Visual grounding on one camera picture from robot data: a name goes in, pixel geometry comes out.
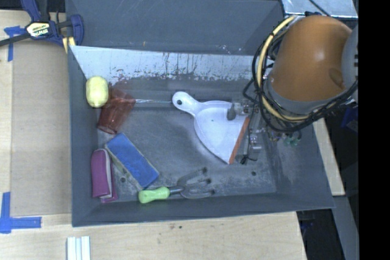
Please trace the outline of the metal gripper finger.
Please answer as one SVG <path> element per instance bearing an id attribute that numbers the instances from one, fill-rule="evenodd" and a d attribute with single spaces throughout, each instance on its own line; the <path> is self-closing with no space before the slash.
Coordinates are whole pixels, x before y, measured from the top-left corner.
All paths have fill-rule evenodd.
<path id="1" fill-rule="evenodd" d="M 237 162 L 245 165 L 248 162 L 256 162 L 262 150 L 258 135 L 251 134 L 246 136 L 241 153 L 236 156 Z"/>
<path id="2" fill-rule="evenodd" d="M 230 108 L 227 110 L 227 120 L 232 121 L 236 118 L 247 117 L 254 110 L 254 106 L 248 102 L 234 102 L 231 104 Z"/>

